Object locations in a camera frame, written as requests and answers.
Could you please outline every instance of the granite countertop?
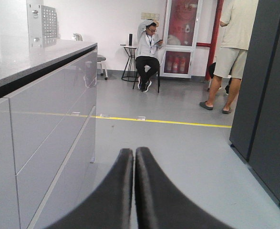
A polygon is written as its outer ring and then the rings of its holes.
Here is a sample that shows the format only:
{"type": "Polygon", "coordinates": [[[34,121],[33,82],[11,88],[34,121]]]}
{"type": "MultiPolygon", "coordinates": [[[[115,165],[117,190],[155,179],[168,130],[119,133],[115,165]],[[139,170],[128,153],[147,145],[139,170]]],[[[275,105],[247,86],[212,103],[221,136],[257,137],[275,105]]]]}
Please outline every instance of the granite countertop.
{"type": "Polygon", "coordinates": [[[95,46],[95,42],[0,36],[0,87],[95,46]]]}

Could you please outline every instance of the slipper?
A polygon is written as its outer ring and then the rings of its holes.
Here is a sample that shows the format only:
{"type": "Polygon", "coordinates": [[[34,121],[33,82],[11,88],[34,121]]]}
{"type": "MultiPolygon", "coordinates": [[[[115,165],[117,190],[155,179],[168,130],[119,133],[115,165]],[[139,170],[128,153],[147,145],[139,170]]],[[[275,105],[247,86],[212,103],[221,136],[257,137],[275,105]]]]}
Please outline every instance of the slipper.
{"type": "Polygon", "coordinates": [[[205,108],[205,109],[207,109],[209,111],[213,110],[213,107],[210,107],[210,106],[206,105],[206,101],[205,102],[200,102],[199,106],[201,106],[201,107],[203,107],[203,108],[205,108]]]}
{"type": "Polygon", "coordinates": [[[224,110],[222,110],[222,113],[223,114],[230,114],[232,111],[231,111],[231,107],[230,107],[230,109],[228,110],[228,111],[224,111],[224,110]]]}

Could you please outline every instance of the beige t-shirt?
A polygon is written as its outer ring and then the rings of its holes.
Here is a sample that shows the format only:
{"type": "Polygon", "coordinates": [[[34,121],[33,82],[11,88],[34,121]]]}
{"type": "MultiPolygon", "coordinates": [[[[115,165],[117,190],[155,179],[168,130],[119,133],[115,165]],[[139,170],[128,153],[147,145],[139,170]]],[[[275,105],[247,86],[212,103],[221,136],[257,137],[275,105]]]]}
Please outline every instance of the beige t-shirt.
{"type": "Polygon", "coordinates": [[[232,0],[220,21],[227,24],[221,47],[248,50],[259,0],[232,0]]]}

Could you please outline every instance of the man's hand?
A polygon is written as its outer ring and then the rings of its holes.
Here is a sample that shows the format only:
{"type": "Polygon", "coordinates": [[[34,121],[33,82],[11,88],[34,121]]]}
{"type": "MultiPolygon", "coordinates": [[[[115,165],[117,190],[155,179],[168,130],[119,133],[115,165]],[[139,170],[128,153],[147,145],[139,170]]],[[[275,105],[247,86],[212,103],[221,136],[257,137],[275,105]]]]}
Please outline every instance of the man's hand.
{"type": "Polygon", "coordinates": [[[159,40],[159,41],[157,42],[157,44],[158,44],[158,45],[162,45],[162,44],[163,44],[163,40],[159,40]]]}
{"type": "Polygon", "coordinates": [[[156,27],[159,27],[159,22],[154,20],[154,23],[156,23],[156,27]]]}

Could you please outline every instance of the khaki shorts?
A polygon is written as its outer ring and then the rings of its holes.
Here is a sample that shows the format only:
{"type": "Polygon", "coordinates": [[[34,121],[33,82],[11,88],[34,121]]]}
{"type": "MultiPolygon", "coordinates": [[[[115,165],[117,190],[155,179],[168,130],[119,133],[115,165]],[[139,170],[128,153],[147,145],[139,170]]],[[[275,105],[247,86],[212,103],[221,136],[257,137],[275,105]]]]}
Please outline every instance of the khaki shorts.
{"type": "Polygon", "coordinates": [[[229,78],[229,72],[232,68],[231,77],[242,79],[247,52],[243,49],[221,47],[217,55],[214,75],[229,78]]]}

